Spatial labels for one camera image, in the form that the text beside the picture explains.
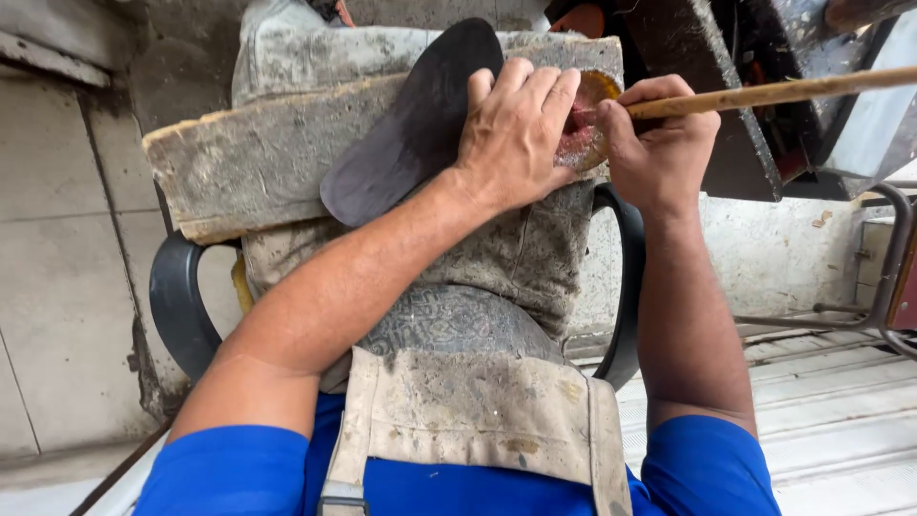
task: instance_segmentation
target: blue shirt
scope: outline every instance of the blue shirt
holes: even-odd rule
[[[312,443],[266,426],[186,435],[157,457],[135,516],[313,516],[340,428],[344,395],[319,395]],[[642,479],[627,470],[635,516],[779,515],[764,454],[742,428],[682,416],[650,435]],[[366,464],[372,516],[592,516],[591,487],[481,466]]]

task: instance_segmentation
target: blue sleeve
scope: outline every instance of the blue sleeve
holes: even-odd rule
[[[302,514],[308,448],[299,433],[267,426],[186,435],[157,456],[134,515]]]
[[[659,425],[646,444],[641,480],[668,516],[780,514],[761,445],[709,416]]]

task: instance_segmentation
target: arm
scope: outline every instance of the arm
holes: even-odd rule
[[[703,241],[698,197],[719,129],[716,113],[666,119],[635,135],[624,106],[694,95],[678,76],[641,81],[597,117],[609,139],[614,185],[644,217],[640,368],[647,427],[686,414],[731,421],[757,435],[742,342]]]
[[[575,70],[510,60],[469,79],[458,161],[417,196],[329,243],[262,298],[220,346],[170,440],[228,425],[311,437],[318,380],[440,254],[502,211],[573,179],[553,166]]]

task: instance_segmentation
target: black chair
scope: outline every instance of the black chair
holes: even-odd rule
[[[611,208],[618,220],[624,248],[621,298],[611,346],[595,377],[619,389],[636,373],[637,306],[646,248],[643,219],[610,183],[595,189],[592,215]],[[238,241],[219,245],[240,247]],[[222,339],[207,315],[197,285],[197,265],[206,246],[187,241],[175,231],[160,246],[149,274],[149,304],[156,329],[172,359],[193,382],[201,378]]]

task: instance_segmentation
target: hand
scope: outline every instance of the hand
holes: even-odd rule
[[[625,106],[694,95],[678,75],[634,84],[618,100],[602,101],[597,121],[608,138],[612,183],[645,218],[683,218],[697,214],[703,174],[710,161],[720,116],[716,112],[667,118],[662,127],[640,136]]]
[[[456,185],[493,215],[545,198],[576,175],[554,152],[580,72],[511,59],[496,84],[488,69],[468,80],[468,120],[451,169]]]

